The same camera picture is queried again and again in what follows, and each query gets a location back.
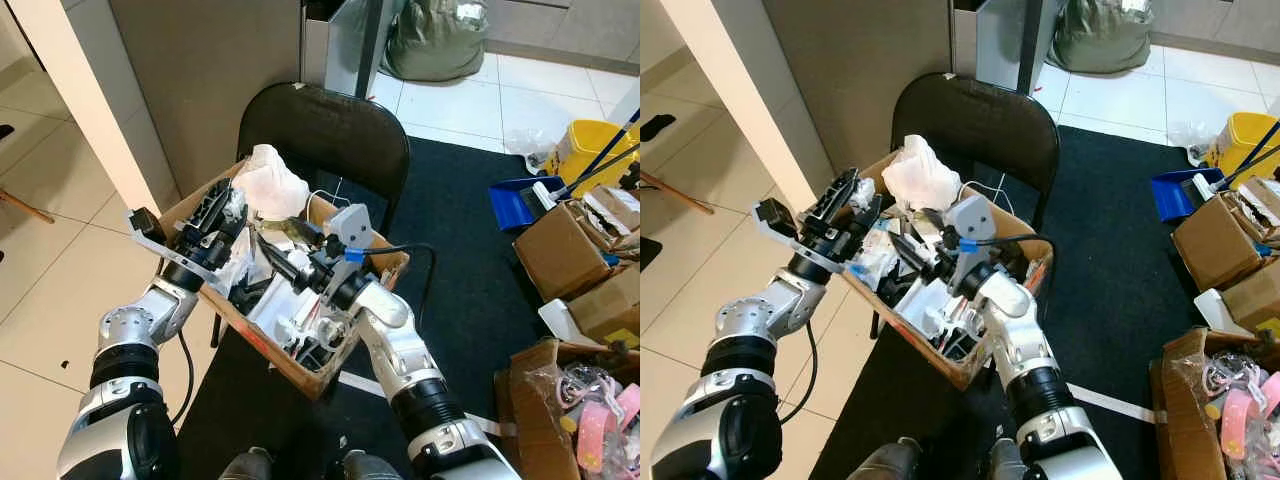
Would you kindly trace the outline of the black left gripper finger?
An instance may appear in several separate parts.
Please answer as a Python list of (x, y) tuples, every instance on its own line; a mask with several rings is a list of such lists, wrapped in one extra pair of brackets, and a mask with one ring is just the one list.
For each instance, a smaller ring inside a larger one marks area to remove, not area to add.
[(225, 221), (232, 191), (230, 182), (216, 182), (210, 187), (195, 210), (195, 227), (220, 227)]
[(818, 198), (815, 216), (837, 218), (840, 210), (849, 204), (849, 200), (858, 191), (859, 178), (859, 169), (855, 166), (836, 177), (827, 191)]
[(870, 233), (874, 224), (881, 218), (882, 198), (882, 195), (874, 195), (863, 210), (859, 210), (852, 215), (852, 220), (849, 225), (852, 241), (864, 241)]
[(248, 207), (246, 204), (227, 204), (221, 209), (221, 246), (224, 252), (229, 253), (244, 230)]

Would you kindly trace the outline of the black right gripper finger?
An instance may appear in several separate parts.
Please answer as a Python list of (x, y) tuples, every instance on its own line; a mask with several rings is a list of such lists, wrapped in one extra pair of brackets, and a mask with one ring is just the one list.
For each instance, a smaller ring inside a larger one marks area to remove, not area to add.
[(916, 257), (927, 256), (927, 247), (920, 241), (915, 239), (910, 233), (904, 234), (899, 224), (890, 223), (884, 230), (888, 234), (895, 251), (901, 257), (906, 257), (909, 255)]
[(305, 266), (305, 251), (297, 250), (293, 242), (285, 236), (276, 242), (270, 239), (270, 236), (276, 234), (275, 230), (253, 230), (253, 246), (259, 251), (264, 262), (271, 268), (283, 268), (285, 264), (292, 268)]
[(287, 256), (270, 253), (268, 264), (278, 276), (282, 276), (293, 288), (294, 293), (311, 289), (310, 274), (297, 268)]
[(934, 280), (933, 265), (920, 256), (911, 246), (896, 246), (899, 257), (914, 271), (924, 283)]

